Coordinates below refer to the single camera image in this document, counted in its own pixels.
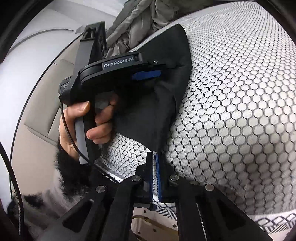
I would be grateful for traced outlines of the person's left hand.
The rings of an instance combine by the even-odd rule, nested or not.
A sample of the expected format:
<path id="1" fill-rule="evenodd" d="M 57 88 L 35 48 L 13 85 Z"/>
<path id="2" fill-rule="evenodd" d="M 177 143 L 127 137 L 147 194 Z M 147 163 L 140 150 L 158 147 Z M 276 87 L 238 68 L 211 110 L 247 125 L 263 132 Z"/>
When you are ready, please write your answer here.
<path id="1" fill-rule="evenodd" d="M 92 101 L 60 106 L 59 144 L 67 155 L 80 164 L 99 156 L 97 145 L 111 139 L 111 118 L 117 100 L 116 94 L 107 92 Z"/>

